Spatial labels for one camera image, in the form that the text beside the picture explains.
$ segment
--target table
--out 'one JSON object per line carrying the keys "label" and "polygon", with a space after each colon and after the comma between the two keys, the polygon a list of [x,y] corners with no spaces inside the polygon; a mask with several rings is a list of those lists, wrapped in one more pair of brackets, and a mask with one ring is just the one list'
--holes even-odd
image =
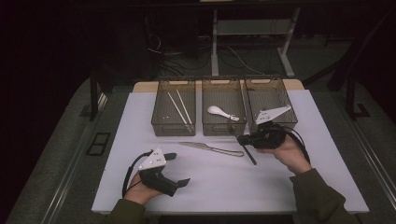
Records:
{"label": "table", "polygon": [[[258,165],[248,158],[179,145],[179,141],[205,142],[212,147],[243,150],[232,136],[207,137],[202,133],[200,82],[197,82],[197,122],[193,137],[156,137],[150,120],[156,82],[137,83],[130,94],[97,190],[92,211],[108,214],[121,197],[122,182],[132,161],[143,152],[161,147],[176,152],[163,174],[174,181],[190,178],[173,198],[162,195],[147,204],[147,216],[292,214],[296,212],[292,173],[273,158],[248,147]],[[355,182],[342,160],[309,91],[298,80],[285,80],[312,165],[324,180],[346,197],[350,213],[368,212]]]}

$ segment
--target olive green sleeve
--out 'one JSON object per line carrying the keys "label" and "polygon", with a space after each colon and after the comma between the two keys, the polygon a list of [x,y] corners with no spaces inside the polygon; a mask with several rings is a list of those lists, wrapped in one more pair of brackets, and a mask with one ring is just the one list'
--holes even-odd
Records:
{"label": "olive green sleeve", "polygon": [[145,210],[145,206],[140,203],[119,199],[102,224],[140,224]]}
{"label": "olive green sleeve", "polygon": [[359,224],[344,208],[345,197],[329,187],[316,169],[290,178],[298,217],[304,224]]}

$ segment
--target hand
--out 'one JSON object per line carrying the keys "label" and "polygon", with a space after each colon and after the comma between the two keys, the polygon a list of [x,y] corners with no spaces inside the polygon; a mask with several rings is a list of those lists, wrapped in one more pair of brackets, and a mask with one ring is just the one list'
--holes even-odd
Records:
{"label": "hand", "polygon": [[301,174],[312,169],[297,143],[286,134],[285,142],[276,149],[257,148],[260,153],[270,153],[293,173]]}
{"label": "hand", "polygon": [[126,191],[124,199],[145,205],[151,198],[162,194],[156,189],[147,187],[140,181],[140,175],[137,172],[129,185],[133,187]]}

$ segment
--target person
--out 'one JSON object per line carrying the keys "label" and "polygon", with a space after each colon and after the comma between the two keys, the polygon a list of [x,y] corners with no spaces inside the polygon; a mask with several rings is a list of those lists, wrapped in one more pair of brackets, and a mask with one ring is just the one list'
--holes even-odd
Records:
{"label": "person", "polygon": [[[303,224],[359,224],[355,216],[344,208],[345,197],[328,186],[318,171],[305,159],[296,142],[288,135],[285,142],[276,149],[257,148],[260,153],[270,153],[295,174],[290,178],[293,184],[297,215]],[[103,224],[141,223],[145,204],[161,193],[139,183],[138,173],[131,180],[131,186],[120,199]]]}

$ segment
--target floor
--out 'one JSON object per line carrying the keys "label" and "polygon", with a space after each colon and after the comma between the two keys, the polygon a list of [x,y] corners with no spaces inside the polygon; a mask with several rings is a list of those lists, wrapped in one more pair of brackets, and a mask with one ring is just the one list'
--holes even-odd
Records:
{"label": "floor", "polygon": [[[210,76],[210,46],[205,37],[201,53],[195,58],[183,54],[169,54],[159,76]],[[346,52],[349,43],[330,43],[324,46],[323,37],[292,39],[288,51],[295,78],[305,80],[326,66],[336,62]],[[219,74],[244,75],[280,74],[285,77],[276,47],[278,37],[237,37],[219,41]],[[345,113],[346,89],[328,91],[331,74],[305,86],[310,90],[324,118],[332,138],[352,174],[370,212],[357,214],[361,223],[381,224],[396,220],[395,205],[378,180],[367,158],[375,154],[389,179],[396,179],[396,125],[371,98],[363,86],[358,86],[356,103],[363,104],[368,118],[352,121]],[[14,207],[7,223],[99,223],[104,217],[91,211],[95,191],[99,185],[106,159],[116,134],[128,93],[132,87],[115,87],[103,95],[100,111],[94,121],[87,117],[90,103],[89,81],[71,99],[58,123],[35,170]],[[102,156],[85,155],[95,133],[110,133]],[[299,223],[293,217],[162,217],[160,223]]]}

